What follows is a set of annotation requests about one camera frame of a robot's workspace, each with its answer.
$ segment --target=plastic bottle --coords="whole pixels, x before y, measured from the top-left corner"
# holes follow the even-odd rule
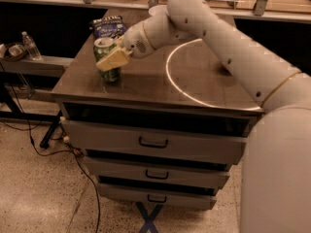
[[[30,35],[27,34],[27,32],[23,31],[21,33],[22,36],[22,42],[24,43],[30,58],[32,58],[33,60],[39,60],[42,59],[42,56],[35,44],[35,42],[33,41],[32,37]]]

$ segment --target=green can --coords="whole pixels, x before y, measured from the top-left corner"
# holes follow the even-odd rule
[[[110,37],[98,38],[94,42],[94,48],[93,48],[96,62],[99,59],[106,56],[115,46],[116,44],[113,38],[110,38]],[[99,70],[99,73],[101,77],[103,77],[105,82],[114,83],[118,81],[121,77],[121,67],[117,67],[109,71]]]

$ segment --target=speckled floor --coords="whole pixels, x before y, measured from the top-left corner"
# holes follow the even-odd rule
[[[22,97],[20,104],[27,112],[56,114],[58,110],[54,103]],[[1,110],[7,110],[5,104],[0,103]],[[39,156],[27,130],[13,129],[0,119],[0,232],[95,232],[96,193],[73,154]],[[5,122],[27,129],[23,121]],[[39,148],[48,128],[48,124],[41,124],[31,131],[38,151],[68,150],[59,140],[50,140],[47,150]],[[60,135],[61,127],[57,127],[52,138]],[[241,164],[233,166],[230,174],[211,211],[101,197],[98,232],[238,233]]]

